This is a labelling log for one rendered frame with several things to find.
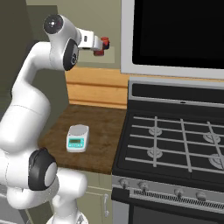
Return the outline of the black oven door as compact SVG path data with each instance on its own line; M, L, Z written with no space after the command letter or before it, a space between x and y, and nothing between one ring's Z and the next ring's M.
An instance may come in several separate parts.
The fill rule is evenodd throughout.
M199 220L133 206L129 214L129 224L219 224L211 220Z

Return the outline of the olive drawer front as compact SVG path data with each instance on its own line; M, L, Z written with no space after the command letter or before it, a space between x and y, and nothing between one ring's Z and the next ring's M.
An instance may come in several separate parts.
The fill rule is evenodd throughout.
M104 189L110 189L112 187L110 175L90 171L84 171L84 174L87 176L89 186Z

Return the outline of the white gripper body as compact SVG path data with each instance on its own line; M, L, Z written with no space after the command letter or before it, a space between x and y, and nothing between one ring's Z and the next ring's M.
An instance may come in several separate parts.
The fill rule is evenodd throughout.
M94 37L93 49L95 51L100 51L102 49L102 40L98 38L97 36Z

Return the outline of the olive wall cabinet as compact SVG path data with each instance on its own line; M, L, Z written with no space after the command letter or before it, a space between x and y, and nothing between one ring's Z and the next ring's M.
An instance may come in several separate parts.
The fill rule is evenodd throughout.
M78 67L120 68L121 0L26 0L28 5L56 6L59 14L76 27L108 37L109 49L103 56L80 51Z

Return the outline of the red canned food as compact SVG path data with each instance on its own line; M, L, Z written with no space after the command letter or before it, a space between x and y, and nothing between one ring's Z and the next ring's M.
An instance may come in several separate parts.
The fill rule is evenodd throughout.
M109 49L109 45L110 45L109 38L101 37L101 41L102 41L102 49L98 51L94 51L94 56L103 56L104 51Z

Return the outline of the white digital scale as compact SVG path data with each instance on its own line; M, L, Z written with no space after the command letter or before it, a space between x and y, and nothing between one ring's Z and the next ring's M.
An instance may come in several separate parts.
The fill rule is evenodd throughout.
M83 124L73 125L66 136L66 150L72 153L84 152L88 147L89 127Z

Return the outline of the olive base cabinet door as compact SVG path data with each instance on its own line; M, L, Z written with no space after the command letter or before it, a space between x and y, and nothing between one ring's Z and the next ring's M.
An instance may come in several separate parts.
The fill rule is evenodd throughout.
M108 195L107 208L109 216L105 218L103 208L103 196ZM78 208L87 217L89 224L112 224L112 200L111 190L89 186L85 194L77 199Z

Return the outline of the silver microwave oven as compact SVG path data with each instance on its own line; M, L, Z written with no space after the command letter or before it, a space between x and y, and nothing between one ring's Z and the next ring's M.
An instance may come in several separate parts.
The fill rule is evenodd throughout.
M224 80L224 0L121 0L121 72Z

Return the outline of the black and silver stove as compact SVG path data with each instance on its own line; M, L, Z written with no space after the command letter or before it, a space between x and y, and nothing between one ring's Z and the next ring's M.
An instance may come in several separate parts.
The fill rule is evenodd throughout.
M130 78L111 193L113 224L129 224L133 206L224 224L224 211L131 198L140 181L149 186L143 192L182 188L178 198L203 192L224 204L224 82Z

